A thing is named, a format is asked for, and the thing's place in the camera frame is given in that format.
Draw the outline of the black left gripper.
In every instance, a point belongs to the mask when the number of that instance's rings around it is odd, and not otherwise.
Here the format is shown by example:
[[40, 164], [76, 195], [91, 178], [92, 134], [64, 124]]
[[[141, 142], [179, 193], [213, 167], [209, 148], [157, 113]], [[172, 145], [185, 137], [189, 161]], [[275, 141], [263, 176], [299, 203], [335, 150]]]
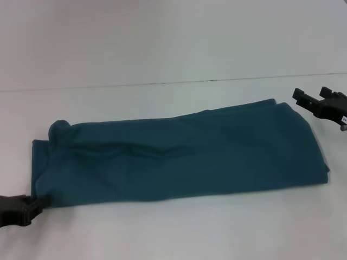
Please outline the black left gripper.
[[1, 226], [28, 226], [31, 217], [36, 217], [51, 205], [51, 196], [1, 196]]

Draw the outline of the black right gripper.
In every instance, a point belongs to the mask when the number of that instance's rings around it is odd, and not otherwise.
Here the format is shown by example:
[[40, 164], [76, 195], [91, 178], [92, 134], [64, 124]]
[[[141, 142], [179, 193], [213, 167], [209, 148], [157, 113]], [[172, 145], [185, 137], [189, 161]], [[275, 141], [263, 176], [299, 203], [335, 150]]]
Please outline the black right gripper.
[[323, 98], [320, 101], [296, 88], [292, 97], [298, 106], [310, 111], [315, 117], [346, 125], [346, 95], [322, 87], [319, 96]]

